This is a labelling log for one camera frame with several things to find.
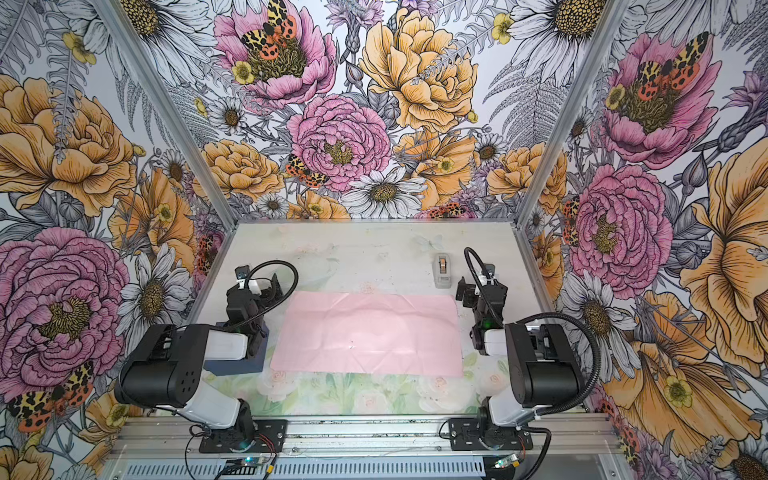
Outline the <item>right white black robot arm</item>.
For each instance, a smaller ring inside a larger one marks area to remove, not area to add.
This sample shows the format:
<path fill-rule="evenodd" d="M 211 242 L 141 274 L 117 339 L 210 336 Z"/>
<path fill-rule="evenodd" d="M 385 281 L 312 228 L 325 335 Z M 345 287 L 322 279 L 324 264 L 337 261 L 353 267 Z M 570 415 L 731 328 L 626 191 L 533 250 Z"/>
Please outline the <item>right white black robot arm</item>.
<path fill-rule="evenodd" d="M 565 404 L 586 387 L 563 327 L 541 314 L 505 323 L 501 318 L 507 288 L 460 280 L 456 300 L 472 310 L 469 336 L 484 356 L 507 360 L 509 386 L 481 402 L 474 419 L 448 420 L 448 440 L 454 451 L 517 450 L 533 447 L 525 430 L 546 407 Z"/>

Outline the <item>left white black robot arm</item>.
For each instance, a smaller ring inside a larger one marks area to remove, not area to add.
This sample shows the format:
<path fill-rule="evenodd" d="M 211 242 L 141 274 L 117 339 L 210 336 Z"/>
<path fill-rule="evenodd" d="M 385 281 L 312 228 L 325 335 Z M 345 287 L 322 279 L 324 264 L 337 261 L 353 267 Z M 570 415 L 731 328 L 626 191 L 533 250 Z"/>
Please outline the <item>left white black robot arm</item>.
<path fill-rule="evenodd" d="M 275 276 L 254 286 L 239 281 L 227 292 L 226 322 L 149 328 L 122 367 L 117 400 L 188 420 L 202 437 L 203 453 L 279 453 L 285 422 L 254 420 L 246 400 L 218 391 L 202 376 L 262 372 L 269 340 L 263 314 L 283 297 Z"/>

